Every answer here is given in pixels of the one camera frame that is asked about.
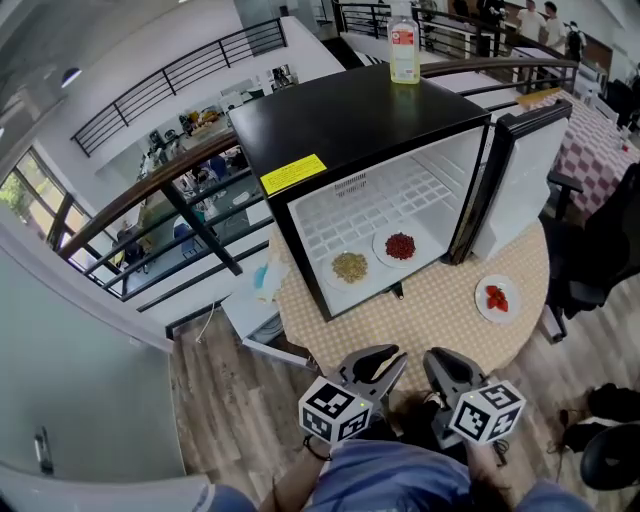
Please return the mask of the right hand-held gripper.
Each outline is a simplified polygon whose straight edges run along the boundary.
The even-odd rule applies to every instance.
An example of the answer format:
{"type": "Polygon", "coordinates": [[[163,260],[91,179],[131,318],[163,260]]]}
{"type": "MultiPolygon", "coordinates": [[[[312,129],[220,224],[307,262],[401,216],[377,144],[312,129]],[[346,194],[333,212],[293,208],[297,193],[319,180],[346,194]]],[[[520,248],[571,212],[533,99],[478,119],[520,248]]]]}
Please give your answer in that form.
{"type": "Polygon", "coordinates": [[[509,435],[526,400],[509,382],[500,381],[481,387],[487,377],[481,367],[465,355],[447,348],[425,352],[423,367],[433,391],[446,400],[432,423],[441,449],[468,441],[486,445],[509,435]],[[454,392],[452,389],[469,389],[454,392]]]}

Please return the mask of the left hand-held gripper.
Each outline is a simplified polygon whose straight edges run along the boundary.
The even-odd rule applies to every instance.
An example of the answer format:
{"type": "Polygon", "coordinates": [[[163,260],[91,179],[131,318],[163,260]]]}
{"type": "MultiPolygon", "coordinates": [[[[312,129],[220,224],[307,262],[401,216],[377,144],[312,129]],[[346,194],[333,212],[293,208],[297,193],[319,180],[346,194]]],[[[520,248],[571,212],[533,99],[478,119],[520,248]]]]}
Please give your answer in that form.
{"type": "Polygon", "coordinates": [[[298,402],[300,427],[329,444],[367,429],[406,368],[402,353],[378,372],[398,352],[396,344],[370,346],[349,354],[330,378],[318,377],[298,402]]]}

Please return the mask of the large white plate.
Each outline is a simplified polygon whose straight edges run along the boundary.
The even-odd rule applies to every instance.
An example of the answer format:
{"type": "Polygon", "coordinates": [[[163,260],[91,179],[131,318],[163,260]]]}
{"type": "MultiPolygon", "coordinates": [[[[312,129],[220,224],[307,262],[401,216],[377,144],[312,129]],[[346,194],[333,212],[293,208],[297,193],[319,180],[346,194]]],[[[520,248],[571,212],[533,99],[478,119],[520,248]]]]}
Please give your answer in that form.
{"type": "Polygon", "coordinates": [[[342,292],[349,292],[349,291],[355,291],[356,289],[360,289],[363,288],[364,286],[366,286],[370,281],[371,281],[371,276],[372,276],[372,269],[373,269],[373,261],[374,261],[374,256],[373,256],[373,252],[366,248],[366,247],[356,247],[355,249],[350,249],[350,250],[339,250],[337,252],[334,252],[333,254],[327,256],[322,263],[322,277],[324,278],[324,280],[326,281],[326,283],[333,287],[336,290],[342,291],[342,292]],[[364,279],[362,279],[359,282],[356,282],[354,284],[348,284],[344,281],[342,281],[341,279],[337,278],[336,275],[334,274],[334,272],[332,271],[331,268],[331,262],[332,260],[340,253],[343,252],[353,252],[353,253],[361,253],[364,254],[367,258],[367,262],[368,262],[368,273],[365,276],[364,279]]]}

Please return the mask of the small white plate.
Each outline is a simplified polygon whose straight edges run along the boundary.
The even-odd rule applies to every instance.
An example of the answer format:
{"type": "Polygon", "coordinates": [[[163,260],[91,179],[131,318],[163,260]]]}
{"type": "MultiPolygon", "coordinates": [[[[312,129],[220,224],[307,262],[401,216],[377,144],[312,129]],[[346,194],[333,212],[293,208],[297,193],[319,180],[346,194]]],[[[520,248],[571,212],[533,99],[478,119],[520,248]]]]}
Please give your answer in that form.
{"type": "Polygon", "coordinates": [[[372,248],[374,254],[380,260],[381,263],[392,267],[392,268],[408,268],[409,266],[416,263],[421,256],[423,240],[421,239],[422,232],[420,229],[414,226],[408,225],[393,225],[387,226],[384,229],[380,229],[373,237],[372,248]],[[412,236],[415,240],[416,252],[414,256],[405,261],[396,260],[386,255],[385,251],[385,242],[389,238],[390,235],[398,232],[403,232],[412,236]]]}
{"type": "Polygon", "coordinates": [[[514,282],[504,275],[488,275],[483,277],[476,285],[474,300],[476,308],[480,315],[486,320],[500,325],[507,325],[515,321],[520,313],[522,300],[518,288],[514,282]],[[489,296],[486,287],[489,285],[497,286],[500,291],[493,296],[489,296]],[[503,312],[494,307],[488,307],[488,299],[496,297],[498,299],[505,298],[509,303],[509,311],[503,312]]]}

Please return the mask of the pile of dark red beans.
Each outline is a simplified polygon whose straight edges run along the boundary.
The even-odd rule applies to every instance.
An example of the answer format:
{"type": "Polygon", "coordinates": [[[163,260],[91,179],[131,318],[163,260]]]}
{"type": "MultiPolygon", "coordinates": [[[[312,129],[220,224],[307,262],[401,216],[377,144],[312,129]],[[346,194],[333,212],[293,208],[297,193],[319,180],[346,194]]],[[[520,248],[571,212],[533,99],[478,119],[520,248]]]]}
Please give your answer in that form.
{"type": "Polygon", "coordinates": [[[394,233],[385,242],[386,255],[396,260],[411,259],[416,252],[415,240],[403,232],[394,233]]]}

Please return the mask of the black mini fridge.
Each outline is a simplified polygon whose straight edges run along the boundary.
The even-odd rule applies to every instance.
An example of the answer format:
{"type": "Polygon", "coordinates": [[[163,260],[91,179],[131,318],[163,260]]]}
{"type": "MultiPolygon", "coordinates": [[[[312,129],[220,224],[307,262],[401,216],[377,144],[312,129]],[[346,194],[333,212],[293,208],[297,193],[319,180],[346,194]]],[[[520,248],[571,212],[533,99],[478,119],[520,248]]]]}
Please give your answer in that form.
{"type": "Polygon", "coordinates": [[[232,125],[321,315],[332,320],[423,267],[488,260],[537,218],[572,105],[521,114],[429,80],[400,85],[387,65],[332,74],[235,110],[232,125]],[[374,254],[387,226],[421,230],[408,268],[374,254]],[[342,292],[322,277],[339,250],[373,252],[371,281],[342,292]]]}

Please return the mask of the person's left forearm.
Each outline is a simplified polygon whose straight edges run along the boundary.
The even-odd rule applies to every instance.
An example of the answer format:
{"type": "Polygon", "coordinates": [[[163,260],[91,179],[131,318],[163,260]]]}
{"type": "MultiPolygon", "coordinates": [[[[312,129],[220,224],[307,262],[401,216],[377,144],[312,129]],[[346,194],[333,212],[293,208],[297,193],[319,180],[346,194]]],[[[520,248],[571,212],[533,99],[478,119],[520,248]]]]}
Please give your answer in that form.
{"type": "Polygon", "coordinates": [[[258,511],[301,512],[326,463],[314,458],[303,446],[293,465],[272,485],[258,511]]]}

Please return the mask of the person's right forearm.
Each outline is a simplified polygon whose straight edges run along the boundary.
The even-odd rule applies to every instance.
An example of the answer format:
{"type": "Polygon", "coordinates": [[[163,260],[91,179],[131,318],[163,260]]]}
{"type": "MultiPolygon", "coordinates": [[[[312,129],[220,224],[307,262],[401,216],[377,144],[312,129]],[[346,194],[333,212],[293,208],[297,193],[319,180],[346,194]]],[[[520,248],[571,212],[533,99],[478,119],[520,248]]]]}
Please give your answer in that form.
{"type": "Polygon", "coordinates": [[[465,441],[467,466],[470,478],[488,491],[495,491],[500,498],[508,496],[508,488],[499,471],[496,454],[489,444],[465,441]]]}

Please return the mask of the round table with checkered cloth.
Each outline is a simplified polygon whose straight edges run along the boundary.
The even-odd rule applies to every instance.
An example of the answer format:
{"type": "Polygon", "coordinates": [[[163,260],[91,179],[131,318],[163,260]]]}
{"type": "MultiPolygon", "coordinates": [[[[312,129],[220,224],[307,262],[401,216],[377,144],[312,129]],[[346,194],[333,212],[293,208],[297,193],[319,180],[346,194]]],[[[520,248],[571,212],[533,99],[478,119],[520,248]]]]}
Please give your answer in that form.
{"type": "Polygon", "coordinates": [[[384,293],[325,321],[278,229],[272,231],[269,254],[290,267],[276,294],[288,340],[308,349],[323,372],[355,350],[396,344],[408,355],[400,391],[426,388],[423,356],[434,346],[471,358],[486,373],[509,364],[534,331],[549,283],[545,236],[541,223],[534,222],[488,261],[435,263],[404,282],[403,299],[384,293]],[[520,310],[506,325],[485,319],[475,304],[476,286],[489,275],[510,278],[519,291],[520,310]]]}

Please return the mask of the black wristband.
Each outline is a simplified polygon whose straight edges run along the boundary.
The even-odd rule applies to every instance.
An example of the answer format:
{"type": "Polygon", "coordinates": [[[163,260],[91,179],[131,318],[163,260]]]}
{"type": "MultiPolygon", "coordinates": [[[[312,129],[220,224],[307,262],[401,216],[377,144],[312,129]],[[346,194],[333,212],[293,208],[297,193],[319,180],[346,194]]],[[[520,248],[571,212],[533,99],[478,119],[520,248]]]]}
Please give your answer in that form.
{"type": "Polygon", "coordinates": [[[314,458],[320,461],[328,462],[332,460],[331,444],[322,438],[311,434],[306,435],[303,440],[303,446],[314,458]]]}

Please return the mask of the person's blue clothing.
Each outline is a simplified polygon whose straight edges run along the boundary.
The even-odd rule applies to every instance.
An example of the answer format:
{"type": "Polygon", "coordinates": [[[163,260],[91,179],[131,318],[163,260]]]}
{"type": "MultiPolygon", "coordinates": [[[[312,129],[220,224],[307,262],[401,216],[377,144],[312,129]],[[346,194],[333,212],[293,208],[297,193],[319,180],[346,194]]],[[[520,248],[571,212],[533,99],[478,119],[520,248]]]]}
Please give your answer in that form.
{"type": "MultiPolygon", "coordinates": [[[[582,498],[539,481],[518,501],[470,478],[467,463],[398,441],[352,438],[331,447],[301,512],[595,512],[582,498]]],[[[215,487],[206,512],[259,512],[237,489],[215,487]]]]}

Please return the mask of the blue and white cloth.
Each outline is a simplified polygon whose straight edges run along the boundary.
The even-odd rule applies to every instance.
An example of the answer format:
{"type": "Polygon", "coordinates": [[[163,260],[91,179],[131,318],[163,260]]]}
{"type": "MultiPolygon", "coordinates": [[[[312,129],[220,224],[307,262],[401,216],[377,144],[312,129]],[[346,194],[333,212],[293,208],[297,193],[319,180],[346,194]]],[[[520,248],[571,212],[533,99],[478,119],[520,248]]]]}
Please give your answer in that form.
{"type": "Polygon", "coordinates": [[[262,302],[271,303],[289,270],[290,267],[280,260],[268,261],[259,267],[253,277],[255,297],[262,302]]]}

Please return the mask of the white cabinet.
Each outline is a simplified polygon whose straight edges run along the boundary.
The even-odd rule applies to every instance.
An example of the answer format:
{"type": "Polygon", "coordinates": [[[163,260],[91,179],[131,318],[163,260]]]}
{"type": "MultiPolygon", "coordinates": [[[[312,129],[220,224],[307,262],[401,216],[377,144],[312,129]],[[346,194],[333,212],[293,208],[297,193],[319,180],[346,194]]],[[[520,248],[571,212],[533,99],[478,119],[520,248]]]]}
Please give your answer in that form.
{"type": "Polygon", "coordinates": [[[281,362],[314,368],[310,355],[292,349],[288,341],[277,341],[284,326],[275,302],[267,304],[252,288],[244,287],[224,298],[220,306],[244,347],[281,362]]]}

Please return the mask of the black office chair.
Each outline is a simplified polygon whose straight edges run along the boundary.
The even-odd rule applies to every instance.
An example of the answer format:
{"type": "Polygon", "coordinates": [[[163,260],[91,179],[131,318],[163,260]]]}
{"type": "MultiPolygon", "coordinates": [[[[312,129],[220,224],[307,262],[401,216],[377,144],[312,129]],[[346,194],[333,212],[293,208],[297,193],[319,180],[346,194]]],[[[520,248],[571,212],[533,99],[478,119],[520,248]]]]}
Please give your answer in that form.
{"type": "Polygon", "coordinates": [[[640,162],[631,164],[613,194],[583,226],[563,219],[569,193],[580,183],[552,172],[561,187],[556,214],[539,216],[550,278],[542,321],[552,344],[567,336],[564,321],[602,307],[611,290],[640,273],[640,162]]]}

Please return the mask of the wooden handrail black railing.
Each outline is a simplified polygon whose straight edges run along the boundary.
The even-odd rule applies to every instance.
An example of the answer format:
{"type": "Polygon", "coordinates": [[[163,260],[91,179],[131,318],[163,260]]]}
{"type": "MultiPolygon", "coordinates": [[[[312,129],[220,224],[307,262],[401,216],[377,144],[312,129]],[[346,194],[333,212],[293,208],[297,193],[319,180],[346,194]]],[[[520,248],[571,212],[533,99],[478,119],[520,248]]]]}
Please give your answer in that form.
{"type": "MultiPolygon", "coordinates": [[[[450,61],[423,64],[421,65],[420,73],[421,78],[431,79],[450,75],[461,75],[468,72],[479,73],[482,71],[495,70],[502,70],[505,72],[514,70],[521,71],[523,69],[536,69],[540,67],[560,70],[560,77],[553,79],[534,80],[531,75],[525,80],[504,83],[501,82],[498,85],[465,89],[456,94],[462,97],[470,97],[501,90],[515,90],[520,86],[526,86],[525,88],[528,91],[528,94],[529,92],[531,92],[531,87],[533,85],[546,84],[550,83],[550,81],[557,81],[562,85],[569,85],[570,90],[573,90],[577,76],[578,63],[570,60],[554,60],[551,58],[476,58],[467,61],[450,61]]],[[[167,223],[174,217],[177,218],[178,216],[182,216],[185,220],[185,223],[190,226],[190,228],[187,229],[184,234],[178,236],[176,239],[174,239],[174,241],[161,246],[159,249],[152,250],[147,254],[147,256],[139,260],[134,265],[130,266],[129,270],[120,273],[116,272],[116,277],[104,282],[101,285],[102,289],[109,292],[109,290],[116,283],[119,283],[123,280],[126,281],[131,273],[136,272],[138,269],[142,269],[142,267],[147,263],[155,261],[160,256],[164,255],[173,248],[181,245],[183,242],[186,242],[187,240],[190,240],[195,236],[200,236],[202,238],[201,235],[203,234],[205,235],[204,239],[206,239],[205,242],[207,244],[207,247],[209,247],[209,252],[204,251],[202,252],[202,254],[200,254],[200,256],[198,256],[198,253],[196,254],[196,256],[188,257],[184,264],[174,265],[173,267],[171,267],[171,269],[166,271],[166,275],[163,274],[158,278],[152,279],[151,281],[147,282],[147,284],[139,287],[131,293],[128,293],[126,291],[126,286],[124,286],[124,291],[121,293],[119,300],[121,300],[122,302],[130,300],[146,289],[155,286],[159,282],[174,275],[183,268],[186,268],[199,259],[204,258],[211,252],[215,253],[218,256],[223,256],[221,264],[222,269],[228,268],[233,272],[235,272],[236,270],[240,272],[240,256],[231,256],[223,248],[223,242],[220,242],[213,234],[213,227],[215,224],[221,223],[227,218],[246,210],[249,206],[256,204],[261,200],[261,198],[259,198],[255,194],[250,195],[250,200],[247,200],[240,206],[232,207],[231,209],[226,210],[223,213],[215,214],[206,222],[202,222],[199,217],[195,215],[194,211],[192,211],[192,207],[195,207],[198,203],[203,202],[205,199],[211,198],[215,193],[222,190],[223,188],[226,188],[231,184],[246,178],[247,176],[249,176],[249,171],[243,170],[242,172],[233,175],[231,178],[225,178],[220,184],[211,185],[209,188],[205,189],[204,192],[199,192],[188,200],[185,200],[181,196],[180,192],[173,186],[174,179],[181,177],[192,168],[195,168],[206,160],[209,160],[210,157],[220,155],[228,149],[232,149],[238,145],[239,142],[234,133],[221,133],[214,136],[210,140],[179,155],[178,157],[176,157],[176,159],[172,160],[168,164],[163,165],[157,171],[152,173],[150,177],[142,179],[131,189],[112,201],[103,211],[101,211],[91,221],[89,221],[78,233],[73,235],[63,246],[62,213],[68,213],[68,210],[71,206],[71,195],[67,194],[63,200],[62,213],[56,215],[54,219],[52,230],[50,232],[49,238],[47,239],[48,243],[51,245],[51,248],[54,250],[54,252],[56,252],[56,254],[65,261],[69,261],[71,257],[74,256],[80,249],[85,249],[90,252],[91,247],[89,246],[89,243],[101,231],[103,231],[108,224],[122,217],[125,213],[129,212],[129,210],[133,209],[134,206],[140,205],[154,193],[161,191],[167,201],[169,201],[173,205],[172,209],[168,213],[165,213],[162,216],[158,217],[156,220],[152,221],[146,227],[138,228],[137,231],[132,232],[133,234],[128,235],[120,242],[117,242],[116,245],[113,246],[113,248],[107,251],[104,255],[101,256],[100,254],[96,253],[98,255],[93,256],[96,261],[89,265],[86,270],[80,272],[84,276],[90,279],[94,279],[91,278],[91,274],[96,269],[99,269],[102,266],[106,266],[114,255],[117,255],[120,252],[126,252],[125,249],[129,245],[134,244],[134,242],[138,242],[141,238],[144,238],[155,229],[167,223]]]]}

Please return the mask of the red checkered tablecloth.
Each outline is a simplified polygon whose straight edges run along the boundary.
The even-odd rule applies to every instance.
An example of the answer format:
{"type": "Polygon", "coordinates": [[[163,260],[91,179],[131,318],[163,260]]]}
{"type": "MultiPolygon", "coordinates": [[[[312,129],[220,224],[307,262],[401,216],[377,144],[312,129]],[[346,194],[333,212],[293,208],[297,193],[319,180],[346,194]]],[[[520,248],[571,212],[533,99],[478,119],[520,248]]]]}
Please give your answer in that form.
{"type": "Polygon", "coordinates": [[[640,162],[640,150],[610,120],[561,89],[525,95],[517,102],[531,110],[558,100],[571,103],[572,115],[552,170],[581,183],[582,192],[570,198],[587,218],[610,198],[628,167],[640,162]]]}

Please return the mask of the frosted glass door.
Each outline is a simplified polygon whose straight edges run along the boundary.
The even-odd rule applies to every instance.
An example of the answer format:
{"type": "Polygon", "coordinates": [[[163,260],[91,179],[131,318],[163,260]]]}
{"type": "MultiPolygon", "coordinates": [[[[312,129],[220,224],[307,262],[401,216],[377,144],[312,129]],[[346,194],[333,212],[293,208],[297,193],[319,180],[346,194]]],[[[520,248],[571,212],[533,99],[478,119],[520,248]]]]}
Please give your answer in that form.
{"type": "Polygon", "coordinates": [[[60,297],[0,249],[0,462],[67,480],[184,475],[169,356],[60,297]]]}

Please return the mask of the ribbed glass panel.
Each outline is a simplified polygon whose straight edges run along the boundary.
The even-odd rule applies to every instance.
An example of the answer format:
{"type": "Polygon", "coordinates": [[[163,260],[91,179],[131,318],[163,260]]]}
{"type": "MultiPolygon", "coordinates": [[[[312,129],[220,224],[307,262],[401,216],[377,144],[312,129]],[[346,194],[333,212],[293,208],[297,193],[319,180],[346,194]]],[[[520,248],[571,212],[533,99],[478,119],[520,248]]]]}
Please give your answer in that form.
{"type": "Polygon", "coordinates": [[[206,512],[214,490],[205,476],[87,483],[31,475],[0,463],[0,499],[14,512],[206,512]]]}

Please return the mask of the clear bottle of yellow liquid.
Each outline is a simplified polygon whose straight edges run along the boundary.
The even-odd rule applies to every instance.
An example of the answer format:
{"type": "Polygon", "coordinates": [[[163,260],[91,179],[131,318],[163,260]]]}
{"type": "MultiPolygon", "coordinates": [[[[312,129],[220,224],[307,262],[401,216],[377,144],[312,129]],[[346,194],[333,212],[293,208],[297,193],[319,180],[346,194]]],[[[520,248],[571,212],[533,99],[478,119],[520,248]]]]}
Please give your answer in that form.
{"type": "Polygon", "coordinates": [[[387,23],[390,45],[391,80],[414,85],[420,81],[419,24],[412,13],[410,0],[389,0],[391,15],[387,23]]]}

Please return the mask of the black metal railing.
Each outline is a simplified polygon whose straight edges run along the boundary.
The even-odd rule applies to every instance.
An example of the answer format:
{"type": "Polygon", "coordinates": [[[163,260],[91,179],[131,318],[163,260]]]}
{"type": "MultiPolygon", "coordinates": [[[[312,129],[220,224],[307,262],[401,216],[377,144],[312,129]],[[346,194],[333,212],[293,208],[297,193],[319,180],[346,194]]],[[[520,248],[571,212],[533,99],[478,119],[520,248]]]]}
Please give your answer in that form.
{"type": "Polygon", "coordinates": [[[438,55],[461,58],[563,56],[547,45],[545,25],[538,27],[534,38],[521,33],[518,13],[524,9],[522,6],[506,1],[487,15],[478,8],[484,2],[445,0],[444,5],[439,6],[433,0],[332,0],[332,8],[338,31],[376,40],[387,38],[392,9],[407,8],[419,27],[419,49],[438,55]]]}
{"type": "Polygon", "coordinates": [[[115,98],[70,137],[91,157],[119,131],[188,86],[251,58],[285,48],[282,21],[274,18],[239,30],[175,59],[115,98]]]}

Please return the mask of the large window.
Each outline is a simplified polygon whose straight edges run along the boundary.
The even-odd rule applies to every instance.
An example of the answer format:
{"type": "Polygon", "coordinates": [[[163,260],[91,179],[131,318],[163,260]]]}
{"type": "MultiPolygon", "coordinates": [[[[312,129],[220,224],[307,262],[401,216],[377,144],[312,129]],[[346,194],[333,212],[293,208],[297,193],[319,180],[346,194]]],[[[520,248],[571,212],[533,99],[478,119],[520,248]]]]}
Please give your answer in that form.
{"type": "MultiPolygon", "coordinates": [[[[62,248],[92,219],[33,148],[0,180],[0,202],[52,249],[62,248]]],[[[92,283],[103,286],[121,273],[121,258],[94,265],[115,245],[116,237],[103,230],[67,262],[92,283]]]]}

